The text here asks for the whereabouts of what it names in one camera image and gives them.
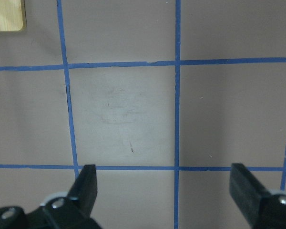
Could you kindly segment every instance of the wooden board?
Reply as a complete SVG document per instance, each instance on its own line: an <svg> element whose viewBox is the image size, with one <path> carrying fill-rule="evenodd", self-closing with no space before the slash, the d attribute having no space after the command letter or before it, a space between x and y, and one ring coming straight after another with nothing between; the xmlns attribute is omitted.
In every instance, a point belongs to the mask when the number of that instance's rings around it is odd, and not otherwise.
<svg viewBox="0 0 286 229"><path fill-rule="evenodd" d="M25 28L24 0L0 0L0 31Z"/></svg>

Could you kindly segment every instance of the metal bolt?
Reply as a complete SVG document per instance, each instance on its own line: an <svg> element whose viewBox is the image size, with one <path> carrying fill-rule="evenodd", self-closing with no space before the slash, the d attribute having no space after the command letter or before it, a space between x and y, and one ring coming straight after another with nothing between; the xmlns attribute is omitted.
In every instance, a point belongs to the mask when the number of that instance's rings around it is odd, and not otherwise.
<svg viewBox="0 0 286 229"><path fill-rule="evenodd" d="M281 204L286 205L286 196L280 196L280 197L278 198L278 200L280 201Z"/></svg>
<svg viewBox="0 0 286 229"><path fill-rule="evenodd" d="M10 217L12 217L16 212L15 208L9 208L7 211L5 211L2 215L1 218L2 219L8 219Z"/></svg>
<svg viewBox="0 0 286 229"><path fill-rule="evenodd" d="M59 198L55 202L52 203L52 208L60 208L64 204L65 200L63 198Z"/></svg>

